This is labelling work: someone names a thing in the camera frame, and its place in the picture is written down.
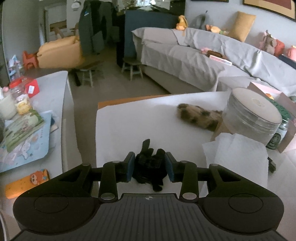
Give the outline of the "grey covered sofa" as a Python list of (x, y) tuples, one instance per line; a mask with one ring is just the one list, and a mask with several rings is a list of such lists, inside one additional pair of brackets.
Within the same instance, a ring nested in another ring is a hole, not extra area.
[(137, 57), (147, 67), (170, 74), (202, 91), (216, 91), (221, 77), (252, 77), (295, 95), (295, 69), (275, 56), (236, 39), (187, 28), (174, 29), (177, 44), (137, 43)]

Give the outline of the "fish tank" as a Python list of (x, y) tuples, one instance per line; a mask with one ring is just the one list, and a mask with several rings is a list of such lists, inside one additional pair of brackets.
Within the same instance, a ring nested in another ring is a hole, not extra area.
[(164, 9), (168, 11), (181, 11), (185, 10), (186, 1), (112, 1), (117, 10), (125, 10), (128, 8), (140, 8), (145, 10), (150, 9)]

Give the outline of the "black fabric item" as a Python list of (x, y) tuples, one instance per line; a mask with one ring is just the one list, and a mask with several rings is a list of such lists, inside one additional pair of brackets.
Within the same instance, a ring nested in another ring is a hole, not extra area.
[(158, 149), (154, 155), (154, 149), (149, 147), (150, 139), (142, 143), (142, 149), (137, 154), (132, 177), (139, 183), (152, 185), (154, 192), (163, 190), (163, 179), (167, 176), (165, 151)]

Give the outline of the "white tissue paper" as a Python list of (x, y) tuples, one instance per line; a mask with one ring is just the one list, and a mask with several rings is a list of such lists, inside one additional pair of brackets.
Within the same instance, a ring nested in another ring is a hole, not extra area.
[(221, 133), (203, 144), (207, 165), (219, 164), (266, 188), (268, 153), (264, 144), (240, 134)]

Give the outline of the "picture book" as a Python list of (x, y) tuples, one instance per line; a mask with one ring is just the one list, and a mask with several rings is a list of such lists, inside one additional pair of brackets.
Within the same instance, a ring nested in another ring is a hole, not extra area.
[(4, 129), (4, 144), (10, 153), (32, 133), (39, 130), (45, 123), (44, 118), (33, 109), (17, 118)]

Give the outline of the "grey bunny plush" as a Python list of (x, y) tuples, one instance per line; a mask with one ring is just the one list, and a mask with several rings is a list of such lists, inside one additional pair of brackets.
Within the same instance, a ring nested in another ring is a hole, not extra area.
[(274, 55), (276, 45), (276, 39), (272, 37), (268, 30), (266, 30), (260, 43), (260, 49)]

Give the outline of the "brown furry plush keychain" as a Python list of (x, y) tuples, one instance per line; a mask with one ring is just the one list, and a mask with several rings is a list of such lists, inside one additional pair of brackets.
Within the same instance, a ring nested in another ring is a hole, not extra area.
[(179, 104), (177, 112), (181, 120), (212, 132), (215, 131), (222, 119), (222, 111), (220, 110), (207, 110), (198, 105), (187, 103)]

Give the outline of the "yellow plush toy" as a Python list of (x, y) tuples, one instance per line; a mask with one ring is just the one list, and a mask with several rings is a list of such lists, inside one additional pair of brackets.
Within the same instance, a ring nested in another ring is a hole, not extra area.
[(179, 22), (176, 24), (176, 30), (182, 31), (182, 35), (185, 35), (185, 30), (188, 27), (188, 22), (184, 15), (178, 16)]

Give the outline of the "white cup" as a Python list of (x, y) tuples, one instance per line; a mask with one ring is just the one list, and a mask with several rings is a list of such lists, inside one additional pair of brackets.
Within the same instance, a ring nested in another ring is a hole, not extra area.
[(10, 120), (16, 115), (15, 100), (11, 94), (8, 94), (0, 102), (1, 118)]

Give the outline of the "red box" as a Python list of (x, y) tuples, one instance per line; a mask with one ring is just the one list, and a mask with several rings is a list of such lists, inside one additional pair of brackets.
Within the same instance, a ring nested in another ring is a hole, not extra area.
[(29, 98), (37, 95), (40, 92), (38, 81), (33, 78), (27, 78), (24, 81), (25, 84), (25, 91), (28, 94)]

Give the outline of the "red lid spice jar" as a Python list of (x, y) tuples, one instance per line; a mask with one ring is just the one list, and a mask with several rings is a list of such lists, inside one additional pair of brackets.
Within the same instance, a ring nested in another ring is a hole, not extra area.
[(19, 115), (23, 115), (32, 109), (23, 78), (15, 79), (10, 83), (9, 87), (12, 97), (15, 100), (16, 111)]

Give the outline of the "dark hanging coat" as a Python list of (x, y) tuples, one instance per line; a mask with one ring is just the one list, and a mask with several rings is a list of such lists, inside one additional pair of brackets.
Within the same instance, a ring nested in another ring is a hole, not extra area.
[(116, 17), (109, 1), (85, 1), (79, 18), (79, 38), (84, 57), (99, 54), (108, 42)]

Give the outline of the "orange cartoon case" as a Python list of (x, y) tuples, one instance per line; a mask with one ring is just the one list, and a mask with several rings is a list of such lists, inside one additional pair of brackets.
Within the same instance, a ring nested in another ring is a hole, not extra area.
[(24, 178), (11, 182), (10, 184), (6, 185), (5, 195), (8, 199), (13, 199), (24, 192), (47, 182), (50, 179), (49, 172), (47, 169), (41, 169), (36, 171)]

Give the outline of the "yellow cushion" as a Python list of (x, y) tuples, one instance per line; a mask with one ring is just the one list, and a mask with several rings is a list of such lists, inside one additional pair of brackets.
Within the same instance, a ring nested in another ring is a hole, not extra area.
[(245, 42), (255, 19), (256, 15), (251, 15), (238, 11), (235, 23), (228, 36), (240, 42)]

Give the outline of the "wooden stool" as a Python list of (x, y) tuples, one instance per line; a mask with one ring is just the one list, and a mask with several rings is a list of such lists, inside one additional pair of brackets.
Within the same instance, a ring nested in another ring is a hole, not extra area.
[(125, 57), (123, 58), (123, 64), (121, 68), (121, 73), (124, 73), (125, 70), (129, 69), (130, 81), (133, 80), (133, 76), (139, 74), (143, 78), (143, 72), (141, 68), (142, 63), (134, 58)]

